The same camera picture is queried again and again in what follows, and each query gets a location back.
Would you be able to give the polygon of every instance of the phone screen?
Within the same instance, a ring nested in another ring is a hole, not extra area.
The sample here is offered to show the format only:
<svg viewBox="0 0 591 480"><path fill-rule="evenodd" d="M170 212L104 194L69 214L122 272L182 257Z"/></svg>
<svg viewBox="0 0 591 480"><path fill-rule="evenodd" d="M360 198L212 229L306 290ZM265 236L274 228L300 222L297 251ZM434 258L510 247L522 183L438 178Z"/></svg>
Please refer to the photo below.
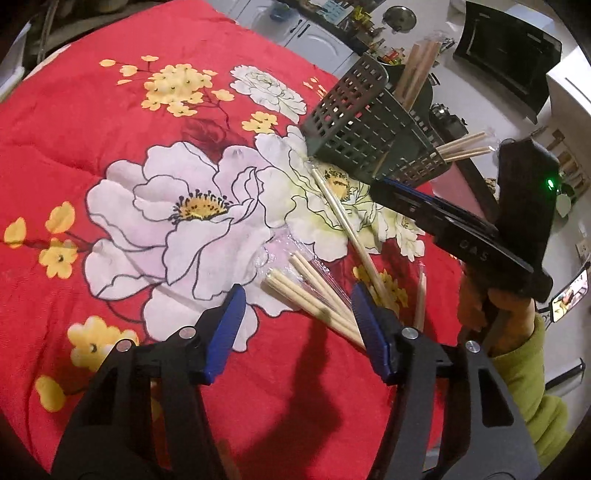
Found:
<svg viewBox="0 0 591 480"><path fill-rule="evenodd" d="M588 290L589 280L587 278L587 270L583 269L568 287L552 299L550 305L552 321L558 322L585 296Z"/></svg>

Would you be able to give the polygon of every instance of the floral tablecloth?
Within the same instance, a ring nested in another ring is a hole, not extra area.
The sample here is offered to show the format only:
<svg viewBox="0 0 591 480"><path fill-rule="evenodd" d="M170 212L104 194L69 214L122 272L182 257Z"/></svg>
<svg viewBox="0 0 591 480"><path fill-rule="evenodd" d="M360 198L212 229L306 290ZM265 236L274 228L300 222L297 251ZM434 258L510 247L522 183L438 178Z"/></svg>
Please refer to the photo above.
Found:
<svg viewBox="0 0 591 480"><path fill-rule="evenodd" d="M0 106L0 408L45 468L118 339L164 340L240 283L236 353L203 389L214 436L245 479L365 477L395 393L362 352L261 288L285 229L345 290L368 281L297 127L335 80L176 0L75 42ZM420 259L426 332L453 343L457 261L322 169L400 316L413 318ZM436 401L433 438L440 423Z"/></svg>

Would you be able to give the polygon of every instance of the metal screw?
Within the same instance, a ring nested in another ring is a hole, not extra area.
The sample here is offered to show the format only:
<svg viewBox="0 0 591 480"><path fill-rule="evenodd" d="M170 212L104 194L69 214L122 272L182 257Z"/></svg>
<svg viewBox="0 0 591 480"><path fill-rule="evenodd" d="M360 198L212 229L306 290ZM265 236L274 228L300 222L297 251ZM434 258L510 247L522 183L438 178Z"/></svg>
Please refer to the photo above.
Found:
<svg viewBox="0 0 591 480"><path fill-rule="evenodd" d="M195 328L185 327L178 333L178 336L184 338L185 340L189 340L190 338L193 338L196 333L197 330L195 330Z"/></svg>
<svg viewBox="0 0 591 480"><path fill-rule="evenodd" d="M117 343L117 351L118 352L126 352L127 350L129 350L131 348L132 345L133 345L133 343L131 343L131 340L128 340L128 339L121 340L120 342Z"/></svg>
<svg viewBox="0 0 591 480"><path fill-rule="evenodd" d="M478 353L480 352L480 345L478 345L478 342L475 342L474 340L468 340L466 342L466 349L469 352Z"/></svg>
<svg viewBox="0 0 591 480"><path fill-rule="evenodd" d="M418 332L414 328L406 327L402 329L402 336L409 340L414 340L418 338Z"/></svg>

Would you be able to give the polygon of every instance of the green sweater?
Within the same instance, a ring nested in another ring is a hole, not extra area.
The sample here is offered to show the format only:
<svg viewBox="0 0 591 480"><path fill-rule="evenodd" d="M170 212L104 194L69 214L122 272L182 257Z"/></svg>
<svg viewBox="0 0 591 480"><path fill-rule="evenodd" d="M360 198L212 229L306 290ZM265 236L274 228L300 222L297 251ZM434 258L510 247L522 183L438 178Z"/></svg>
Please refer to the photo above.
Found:
<svg viewBox="0 0 591 480"><path fill-rule="evenodd" d="M517 350L492 359L525 419L542 468L554 460L570 439L566 431L566 405L544 392L544 334L544 321L536 315L530 339Z"/></svg>

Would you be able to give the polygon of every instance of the cabinet handle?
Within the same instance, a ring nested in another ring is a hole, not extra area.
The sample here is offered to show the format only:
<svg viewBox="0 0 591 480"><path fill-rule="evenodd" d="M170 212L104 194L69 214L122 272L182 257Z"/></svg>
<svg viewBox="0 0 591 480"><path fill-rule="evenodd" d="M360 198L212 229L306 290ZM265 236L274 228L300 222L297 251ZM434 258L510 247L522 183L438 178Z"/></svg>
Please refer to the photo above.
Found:
<svg viewBox="0 0 591 480"><path fill-rule="evenodd" d="M308 30L310 28L311 24L307 24L306 27L304 28L304 30L302 30L300 33L297 34L297 37L300 38L304 33L306 33L306 30Z"/></svg>
<svg viewBox="0 0 591 480"><path fill-rule="evenodd" d="M292 29L290 30L290 33L293 33L293 32L295 32L295 31L296 31L296 28L297 28L297 27L299 27L299 26L300 26L300 24L301 24L302 22L303 22L303 20L300 18L300 19L297 21L297 25L296 25L294 28L292 28Z"/></svg>

